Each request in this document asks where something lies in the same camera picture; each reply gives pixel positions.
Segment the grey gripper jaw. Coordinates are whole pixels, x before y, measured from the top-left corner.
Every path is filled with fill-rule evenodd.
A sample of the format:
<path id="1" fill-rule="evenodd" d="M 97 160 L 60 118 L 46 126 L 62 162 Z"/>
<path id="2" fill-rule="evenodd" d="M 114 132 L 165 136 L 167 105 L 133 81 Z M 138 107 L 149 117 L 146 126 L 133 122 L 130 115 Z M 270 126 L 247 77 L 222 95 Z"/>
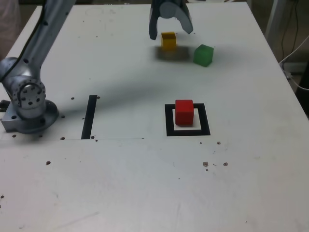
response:
<path id="1" fill-rule="evenodd" d="M 182 29 L 190 34 L 193 32 L 193 24 L 189 10 L 183 0 L 164 0 L 159 6 L 160 17 L 164 19 L 176 18 Z"/>

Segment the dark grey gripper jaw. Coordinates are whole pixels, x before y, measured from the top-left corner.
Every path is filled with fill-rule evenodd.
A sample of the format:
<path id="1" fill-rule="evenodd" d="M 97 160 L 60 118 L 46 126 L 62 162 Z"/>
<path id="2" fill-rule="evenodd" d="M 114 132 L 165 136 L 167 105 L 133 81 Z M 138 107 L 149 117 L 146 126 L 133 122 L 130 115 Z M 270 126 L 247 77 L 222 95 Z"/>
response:
<path id="1" fill-rule="evenodd" d="M 153 0 L 150 8 L 149 17 L 149 36 L 151 40 L 156 40 L 157 38 L 157 21 L 160 17 L 160 0 Z"/>

